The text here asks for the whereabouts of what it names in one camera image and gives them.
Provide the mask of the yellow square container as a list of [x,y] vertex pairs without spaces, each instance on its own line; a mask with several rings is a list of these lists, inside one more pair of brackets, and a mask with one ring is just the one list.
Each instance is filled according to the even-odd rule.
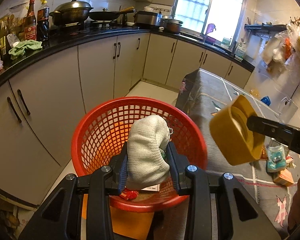
[[247,127],[252,115],[257,116],[249,100],[239,95],[210,120],[211,137],[232,166],[261,159],[265,136]]

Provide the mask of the long white medicine box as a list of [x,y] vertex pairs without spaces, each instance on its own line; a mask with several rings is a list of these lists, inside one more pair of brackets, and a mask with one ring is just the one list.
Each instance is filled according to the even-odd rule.
[[148,187],[145,187],[141,190],[142,191],[159,192],[160,191],[160,184],[148,186]]

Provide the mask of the red snack packaging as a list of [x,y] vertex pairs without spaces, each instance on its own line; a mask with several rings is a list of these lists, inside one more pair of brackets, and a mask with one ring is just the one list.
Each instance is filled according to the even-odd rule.
[[128,188],[125,188],[121,194],[120,197],[124,200],[134,200],[138,197],[139,192],[135,190],[130,190]]

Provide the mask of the red mesh basket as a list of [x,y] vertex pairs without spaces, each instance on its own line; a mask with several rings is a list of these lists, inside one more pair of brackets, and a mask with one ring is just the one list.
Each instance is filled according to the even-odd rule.
[[79,176],[108,165],[127,150],[126,188],[110,204],[132,212],[154,212],[185,200],[173,188],[166,152],[172,142],[179,154],[200,168],[207,166],[207,149],[197,125],[181,110],[151,98],[124,97],[102,103],[80,121],[71,142],[71,157]]

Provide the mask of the white knitted cloth bundle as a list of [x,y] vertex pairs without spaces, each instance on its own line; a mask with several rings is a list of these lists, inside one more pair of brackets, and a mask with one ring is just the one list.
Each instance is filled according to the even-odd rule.
[[159,115],[149,115],[132,124],[127,141],[126,188],[141,190],[169,178],[170,166],[165,160],[169,141],[169,127]]

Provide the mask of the green tissue pack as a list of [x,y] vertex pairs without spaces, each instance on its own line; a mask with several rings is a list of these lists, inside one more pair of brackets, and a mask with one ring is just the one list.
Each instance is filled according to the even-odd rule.
[[285,149],[282,145],[269,146],[267,148],[267,165],[266,169],[268,173],[275,173],[284,170],[287,166]]

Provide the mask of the orange box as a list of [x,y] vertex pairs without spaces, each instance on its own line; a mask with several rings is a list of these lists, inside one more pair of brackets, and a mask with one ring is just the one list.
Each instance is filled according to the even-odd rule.
[[274,173],[273,182],[286,187],[290,187],[294,184],[293,176],[288,169]]

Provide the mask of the kitchen base cabinets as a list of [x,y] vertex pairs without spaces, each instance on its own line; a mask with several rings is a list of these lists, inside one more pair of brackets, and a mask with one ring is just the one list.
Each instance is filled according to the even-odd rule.
[[85,114],[141,80],[176,90],[199,68],[240,88],[254,70],[225,49],[145,30],[60,36],[15,60],[0,74],[0,194],[39,205],[70,164]]

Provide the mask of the clear glass pitcher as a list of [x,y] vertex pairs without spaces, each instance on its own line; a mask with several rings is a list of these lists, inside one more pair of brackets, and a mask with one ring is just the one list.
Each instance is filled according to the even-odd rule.
[[294,116],[294,114],[297,112],[298,109],[299,107],[295,104],[295,102],[291,98],[284,97],[278,106],[278,114],[279,114],[278,119],[282,123],[287,124],[290,122],[290,120],[292,119],[292,117]]

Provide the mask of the grey patterned tablecloth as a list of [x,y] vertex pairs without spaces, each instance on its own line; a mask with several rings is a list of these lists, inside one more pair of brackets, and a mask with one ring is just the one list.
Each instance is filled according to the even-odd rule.
[[300,239],[300,166],[288,190],[271,181],[261,160],[266,139],[290,149],[300,162],[300,128],[257,114],[252,96],[210,72],[185,76],[175,107],[157,103],[172,128],[167,146],[170,188],[189,200],[170,230],[185,239]]

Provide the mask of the blue plastic bag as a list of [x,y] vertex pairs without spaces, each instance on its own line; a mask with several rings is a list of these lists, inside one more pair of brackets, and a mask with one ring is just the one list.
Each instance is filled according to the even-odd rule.
[[271,105],[271,100],[270,100],[269,96],[264,96],[263,98],[260,99],[260,101],[263,102],[267,106]]

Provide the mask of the hanging plastic bags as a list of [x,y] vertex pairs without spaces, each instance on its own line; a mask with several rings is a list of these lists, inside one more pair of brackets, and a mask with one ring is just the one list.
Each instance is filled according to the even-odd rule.
[[261,58],[267,66],[279,64],[279,72],[300,67],[300,21],[290,21],[284,31],[275,34],[264,46]]

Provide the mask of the purple item at window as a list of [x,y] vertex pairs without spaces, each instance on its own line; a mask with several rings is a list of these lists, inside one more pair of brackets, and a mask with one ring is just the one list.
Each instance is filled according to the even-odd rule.
[[207,25],[207,29],[205,31],[205,35],[208,35],[209,33],[213,33],[216,30],[216,26],[213,23],[209,23]]

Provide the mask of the brown pot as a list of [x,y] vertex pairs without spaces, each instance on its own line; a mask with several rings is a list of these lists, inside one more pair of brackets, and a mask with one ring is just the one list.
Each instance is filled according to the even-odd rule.
[[161,20],[161,26],[164,28],[165,32],[180,34],[183,21],[172,19],[172,18],[163,18]]

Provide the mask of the green cloth on counter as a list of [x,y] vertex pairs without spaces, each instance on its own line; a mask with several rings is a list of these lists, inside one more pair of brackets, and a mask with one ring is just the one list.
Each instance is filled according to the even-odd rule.
[[8,53],[12,60],[17,59],[25,54],[25,50],[40,50],[42,49],[42,42],[36,40],[25,40],[19,42],[15,47],[13,47]]

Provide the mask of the dark soy sauce bottle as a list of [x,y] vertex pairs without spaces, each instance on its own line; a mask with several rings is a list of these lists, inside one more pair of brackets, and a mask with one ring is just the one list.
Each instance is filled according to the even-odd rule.
[[46,41],[49,38],[49,13],[47,0],[40,0],[41,6],[37,12],[37,41]]

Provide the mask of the steel rice cooker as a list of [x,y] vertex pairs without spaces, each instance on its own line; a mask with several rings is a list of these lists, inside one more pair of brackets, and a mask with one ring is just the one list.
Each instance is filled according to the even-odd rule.
[[152,11],[138,11],[134,15],[134,23],[137,26],[148,25],[151,27],[159,27],[162,14]]

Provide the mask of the red label sauce bottle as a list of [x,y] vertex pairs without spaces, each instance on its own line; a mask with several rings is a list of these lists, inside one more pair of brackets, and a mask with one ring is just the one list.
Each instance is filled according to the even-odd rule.
[[35,0],[30,0],[27,16],[24,22],[24,40],[36,40],[36,17],[34,13]]

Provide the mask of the covered steel wok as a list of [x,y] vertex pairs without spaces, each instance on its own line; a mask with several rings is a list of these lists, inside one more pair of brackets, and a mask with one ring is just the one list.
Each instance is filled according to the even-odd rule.
[[65,26],[72,23],[83,23],[89,16],[93,7],[85,1],[70,0],[59,5],[49,13],[55,26]]

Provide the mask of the black frying pan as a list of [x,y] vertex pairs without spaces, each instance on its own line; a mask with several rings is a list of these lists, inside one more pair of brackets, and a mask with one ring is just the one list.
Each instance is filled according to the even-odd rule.
[[89,18],[93,21],[114,21],[119,18],[120,15],[130,14],[136,12],[134,7],[126,8],[121,11],[91,11],[89,12]]

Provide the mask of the wall shelf rack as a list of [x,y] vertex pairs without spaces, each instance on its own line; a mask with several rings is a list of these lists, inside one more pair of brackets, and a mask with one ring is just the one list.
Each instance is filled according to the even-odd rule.
[[270,34],[270,33],[280,33],[282,31],[286,31],[285,24],[245,24],[244,29],[250,33],[254,34]]

